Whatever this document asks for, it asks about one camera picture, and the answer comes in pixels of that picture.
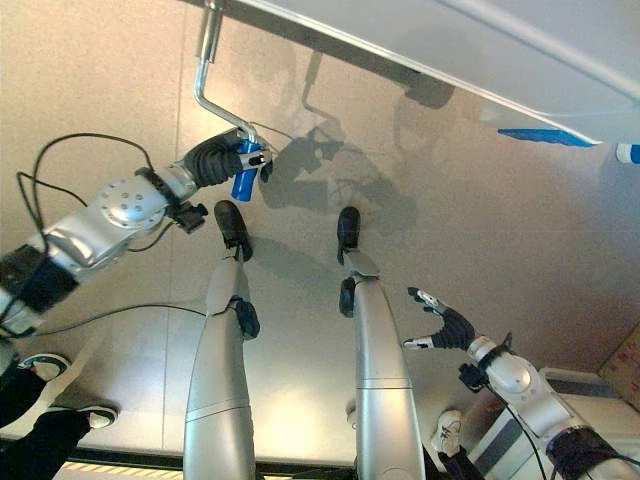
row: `blue handle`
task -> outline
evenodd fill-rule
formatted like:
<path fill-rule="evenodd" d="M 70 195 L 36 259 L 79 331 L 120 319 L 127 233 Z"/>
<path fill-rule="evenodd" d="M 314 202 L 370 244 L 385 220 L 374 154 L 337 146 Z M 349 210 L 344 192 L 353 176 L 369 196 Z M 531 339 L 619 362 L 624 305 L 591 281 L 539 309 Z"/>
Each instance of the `blue handle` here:
<path fill-rule="evenodd" d="M 240 147 L 238 147 L 238 153 L 250 153 L 260 150 L 262 147 L 259 143 L 250 142 L 247 139 L 242 140 Z M 258 173 L 257 168 L 251 168 L 244 170 L 236 174 L 236 178 L 233 181 L 233 188 L 231 189 L 231 196 L 239 202 L 248 202 L 251 200 L 251 191 L 253 190 L 253 180 Z"/>

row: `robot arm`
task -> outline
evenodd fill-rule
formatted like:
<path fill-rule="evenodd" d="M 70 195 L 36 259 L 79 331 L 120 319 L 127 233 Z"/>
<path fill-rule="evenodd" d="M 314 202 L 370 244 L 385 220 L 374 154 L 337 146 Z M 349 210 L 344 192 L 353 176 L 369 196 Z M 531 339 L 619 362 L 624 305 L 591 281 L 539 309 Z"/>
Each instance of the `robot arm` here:
<path fill-rule="evenodd" d="M 474 369 L 479 379 L 476 384 L 479 388 L 473 388 L 474 391 L 489 385 L 502 397 L 565 480 L 640 479 L 531 363 L 515 355 L 505 344 L 497 345 L 484 335 L 476 336 L 473 326 L 462 315 L 432 295 L 417 288 L 410 288 L 409 294 L 425 303 L 426 311 L 441 315 L 445 325 L 436 334 L 406 340 L 404 347 L 465 350 L 477 362 L 477 368 L 461 367 L 461 379 L 465 371 Z"/>
<path fill-rule="evenodd" d="M 155 232 L 165 216 L 187 233 L 199 227 L 207 211 L 188 201 L 199 188 L 271 160 L 264 144 L 252 153 L 237 153 L 242 142 L 241 132 L 233 129 L 201 143 L 166 168 L 143 168 L 113 181 L 87 207 L 44 230 L 49 243 L 46 257 L 37 234 L 0 258 L 2 331 L 8 336 L 33 332 L 42 322 L 41 313 L 116 262 L 134 239 Z"/>

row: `blue object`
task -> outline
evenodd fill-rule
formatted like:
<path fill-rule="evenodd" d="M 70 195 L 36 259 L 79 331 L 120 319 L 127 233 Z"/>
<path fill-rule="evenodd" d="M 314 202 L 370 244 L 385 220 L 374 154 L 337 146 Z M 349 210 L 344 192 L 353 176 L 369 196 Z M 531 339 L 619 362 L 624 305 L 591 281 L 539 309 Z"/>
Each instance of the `blue object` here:
<path fill-rule="evenodd" d="M 242 140 L 238 147 L 238 153 L 251 153 L 260 150 L 262 147 L 259 143 L 253 143 L 246 138 Z M 239 202 L 248 202 L 251 200 L 251 191 L 253 190 L 253 180 L 258 173 L 257 168 L 251 168 L 244 170 L 236 174 L 236 178 L 233 181 L 233 188 L 231 189 L 231 196 Z"/>
<path fill-rule="evenodd" d="M 498 133 L 531 142 L 560 143 L 569 147 L 593 147 L 595 144 L 585 142 L 581 138 L 562 130 L 546 130 L 544 128 L 500 128 Z"/>
<path fill-rule="evenodd" d="M 631 146 L 631 163 L 640 164 L 640 145 Z"/>

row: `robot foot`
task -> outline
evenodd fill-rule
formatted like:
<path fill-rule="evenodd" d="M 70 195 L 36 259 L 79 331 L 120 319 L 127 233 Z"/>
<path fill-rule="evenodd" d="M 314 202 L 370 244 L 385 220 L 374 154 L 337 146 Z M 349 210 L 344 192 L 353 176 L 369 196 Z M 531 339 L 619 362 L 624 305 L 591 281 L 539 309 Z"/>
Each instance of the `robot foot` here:
<path fill-rule="evenodd" d="M 347 249 L 358 247 L 360 235 L 360 212 L 355 207 L 345 207 L 338 218 L 338 262 L 344 264 L 343 254 Z"/>
<path fill-rule="evenodd" d="M 247 227 L 242 219 L 242 214 L 229 200 L 221 200 L 216 203 L 213 213 L 222 233 L 224 244 L 227 248 L 240 246 L 243 260 L 246 262 L 253 255 L 253 249 L 249 243 Z"/>

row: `black cable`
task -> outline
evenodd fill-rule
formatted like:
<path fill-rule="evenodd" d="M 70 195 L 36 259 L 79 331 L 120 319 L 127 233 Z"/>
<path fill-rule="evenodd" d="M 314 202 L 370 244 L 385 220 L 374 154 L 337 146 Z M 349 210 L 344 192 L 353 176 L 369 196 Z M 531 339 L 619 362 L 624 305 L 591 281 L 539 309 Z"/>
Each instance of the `black cable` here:
<path fill-rule="evenodd" d="M 21 177 L 27 177 L 27 178 L 29 178 L 31 180 L 34 180 L 34 178 L 31 175 L 29 175 L 28 173 L 25 173 L 23 171 L 19 171 L 16 175 L 18 177 L 18 182 L 21 182 L 21 180 L 20 180 Z M 53 190 L 57 190 L 59 192 L 66 193 L 67 195 L 71 195 L 73 198 L 78 200 L 78 202 L 80 202 L 85 207 L 88 205 L 87 202 L 85 202 L 80 195 L 78 195 L 77 193 L 75 193 L 75 192 L 73 192 L 71 190 L 67 190 L 66 188 L 59 187 L 59 186 L 54 185 L 52 183 L 43 182 L 42 180 L 38 180 L 38 179 L 35 179 L 35 181 L 36 181 L 37 184 L 42 185 L 43 187 L 51 188 Z"/>
<path fill-rule="evenodd" d="M 538 453 L 538 449 L 536 448 L 535 443 L 533 443 L 533 439 L 531 438 L 531 436 L 529 435 L 529 432 L 527 432 L 527 430 L 524 428 L 524 425 L 522 425 L 522 422 L 520 422 L 520 419 L 516 416 L 516 414 L 513 412 L 513 410 L 511 410 L 511 407 L 509 406 L 509 404 L 507 403 L 507 401 L 502 398 L 502 396 L 496 392 L 491 385 L 487 385 L 487 389 L 493 393 L 496 398 L 498 400 L 500 400 L 502 402 L 502 404 L 504 405 L 504 408 L 507 409 L 507 411 L 511 414 L 511 416 L 513 417 L 513 419 L 518 423 L 518 425 L 520 426 L 520 429 L 522 430 L 522 433 L 525 434 L 525 436 L 527 437 L 527 440 L 529 440 L 529 443 L 531 444 L 531 448 L 533 448 L 533 454 L 536 456 L 536 460 L 538 462 L 538 467 L 540 468 L 540 473 L 542 474 L 542 478 L 543 480 L 547 480 L 547 474 L 544 473 L 544 467 L 542 466 L 542 459 L 540 458 L 540 454 Z"/>
<path fill-rule="evenodd" d="M 62 137 L 55 138 L 51 140 L 49 143 L 47 143 L 44 147 L 42 147 L 42 149 L 38 153 L 33 163 L 33 169 L 32 169 L 31 175 L 29 176 L 29 178 L 31 179 L 31 196 L 33 199 L 33 205 L 31 204 L 31 201 L 29 200 L 29 197 L 27 196 L 26 190 L 24 188 L 24 185 L 22 184 L 22 175 L 20 174 L 20 172 L 16 175 L 16 178 L 18 180 L 18 186 L 20 188 L 20 195 L 22 196 L 22 200 L 27 208 L 27 211 L 29 212 L 29 216 L 31 217 L 31 220 L 33 220 L 33 223 L 35 224 L 36 229 L 38 230 L 38 234 L 40 235 L 40 238 L 42 239 L 43 255 L 42 255 L 42 259 L 38 262 L 38 264 L 33 269 L 33 272 L 31 273 L 29 278 L 22 285 L 22 288 L 20 289 L 18 294 L 14 295 L 11 298 L 11 300 L 7 303 L 6 307 L 2 311 L 2 314 L 0 314 L 0 324 L 2 324 L 2 322 L 4 321 L 6 316 L 9 314 L 9 311 L 14 306 L 18 298 L 24 293 L 27 286 L 31 283 L 31 279 L 38 273 L 40 268 L 42 268 L 42 265 L 46 262 L 49 255 L 49 239 L 44 233 L 44 219 L 42 218 L 42 210 L 40 208 L 40 199 L 38 198 L 38 184 L 41 183 L 38 180 L 38 171 L 40 169 L 40 164 L 42 163 L 42 159 L 44 158 L 45 153 L 47 153 L 47 151 L 55 144 L 63 142 L 65 140 L 69 140 L 71 138 L 78 138 L 78 137 L 104 138 L 106 140 L 113 140 L 116 142 L 121 142 L 121 143 L 126 143 L 127 145 L 131 145 L 132 147 L 135 147 L 142 152 L 147 166 L 152 171 L 154 170 L 153 165 L 151 164 L 151 159 L 149 158 L 149 153 L 144 149 L 144 147 L 142 147 L 141 145 L 135 142 L 132 142 L 131 140 L 127 140 L 126 138 L 115 137 L 113 135 L 106 135 L 103 133 L 91 133 L 91 132 L 71 133 L 69 135 L 64 135 Z"/>
<path fill-rule="evenodd" d="M 28 173 L 19 171 L 16 174 L 17 178 L 18 178 L 18 183 L 22 185 L 22 177 L 27 177 L 33 180 L 33 177 L 31 175 L 29 175 Z M 71 191 L 71 190 L 67 190 L 66 188 L 62 188 L 59 187 L 58 185 L 54 185 L 52 183 L 47 183 L 47 182 L 43 182 L 42 180 L 37 180 L 36 179 L 36 183 L 38 183 L 39 185 L 42 185 L 44 187 L 47 188 L 51 188 L 53 190 L 57 190 L 59 192 L 62 193 L 66 193 L 67 195 L 72 196 L 73 198 L 75 198 L 78 202 L 80 202 L 83 206 L 87 206 L 87 202 L 85 202 L 82 197 L 80 195 L 78 195 L 77 193 Z M 147 245 L 146 247 L 142 247 L 142 248 L 130 248 L 128 249 L 129 252 L 144 252 L 145 250 L 149 250 L 151 247 L 153 247 L 154 245 L 156 245 L 161 239 L 162 236 L 167 233 L 167 230 L 169 230 L 170 227 L 172 227 L 173 225 L 175 225 L 175 222 L 170 222 L 167 224 L 167 226 L 164 227 L 164 229 L 162 229 L 162 231 L 160 232 L 160 234 L 155 238 L 155 240 L 153 240 L 153 242 L 151 242 L 149 245 Z"/>
<path fill-rule="evenodd" d="M 44 337 L 46 335 L 54 335 L 56 333 L 68 332 L 69 330 L 73 330 L 78 327 L 82 327 L 84 325 L 88 325 L 91 322 L 96 320 L 100 320 L 101 318 L 108 317 L 109 315 L 115 315 L 116 313 L 127 312 L 129 310 L 134 310 L 136 308 L 148 308 L 148 307 L 157 307 L 157 308 L 173 308 L 175 310 L 183 310 L 185 312 L 191 312 L 196 315 L 200 315 L 201 317 L 206 317 L 206 315 L 198 310 L 193 310 L 187 307 L 180 307 L 178 305 L 171 305 L 169 303 L 137 303 L 135 305 L 128 305 L 126 307 L 120 307 L 113 310 L 109 310 L 107 312 L 98 313 L 93 315 L 85 320 L 82 320 L 77 323 L 72 323 L 71 325 L 67 325 L 66 327 L 56 328 L 55 330 L 48 330 L 45 332 L 39 332 L 31 335 L 32 337 Z"/>
<path fill-rule="evenodd" d="M 176 222 L 169 222 L 158 234 L 158 236 L 155 238 L 155 240 L 153 242 L 151 242 L 149 245 L 147 245 L 146 247 L 142 247 L 142 248 L 130 248 L 128 251 L 129 252 L 134 252 L 134 253 L 138 253 L 138 252 L 144 252 L 145 250 L 149 250 L 151 247 L 153 247 L 156 243 L 158 243 L 160 241 L 160 239 L 162 238 L 162 236 L 167 233 L 167 230 L 169 230 L 171 227 L 173 227 L 176 224 Z"/>
<path fill-rule="evenodd" d="M 121 143 L 126 143 L 127 145 L 131 145 L 132 147 L 137 148 L 142 152 L 147 166 L 152 171 L 154 170 L 153 165 L 151 164 L 151 159 L 149 158 L 149 153 L 147 153 L 144 147 L 142 147 L 141 145 L 138 145 L 135 142 L 132 142 L 131 140 L 127 140 L 126 138 L 115 137 L 113 135 L 106 135 L 104 133 L 82 132 L 82 133 L 71 133 L 69 135 L 63 135 L 62 137 L 58 137 L 51 140 L 42 148 L 42 150 L 40 150 L 40 153 L 36 157 L 36 160 L 33 164 L 33 171 L 31 173 L 33 177 L 31 179 L 31 196 L 33 198 L 33 209 L 38 216 L 41 229 L 44 228 L 44 220 L 42 218 L 42 211 L 40 209 L 40 199 L 38 198 L 38 188 L 37 188 L 38 184 L 36 183 L 36 180 L 38 179 L 38 170 L 40 169 L 40 163 L 42 162 L 44 154 L 47 153 L 47 150 L 49 150 L 55 144 L 63 142 L 65 140 L 69 140 L 71 138 L 79 138 L 79 137 L 104 138 L 106 140 L 113 140 L 115 142 L 121 142 Z"/>

